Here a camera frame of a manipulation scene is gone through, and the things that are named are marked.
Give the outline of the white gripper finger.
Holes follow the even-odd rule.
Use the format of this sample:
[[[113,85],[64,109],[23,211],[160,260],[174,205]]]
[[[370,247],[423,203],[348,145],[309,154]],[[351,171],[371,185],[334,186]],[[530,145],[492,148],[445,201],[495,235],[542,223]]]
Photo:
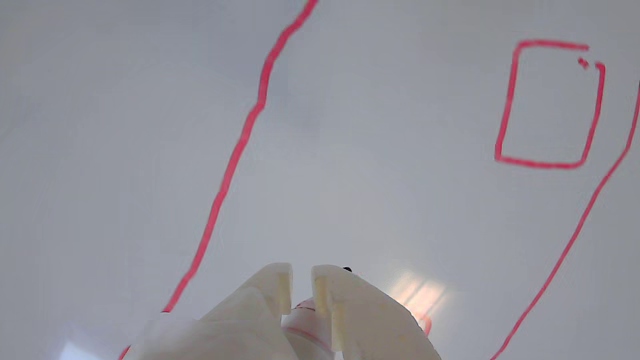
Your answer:
[[[292,266],[265,265],[199,319],[162,313],[144,328],[126,360],[295,360],[281,328],[291,312]]]
[[[336,265],[311,269],[316,315],[326,319],[332,351],[345,360],[439,360],[411,312]]]

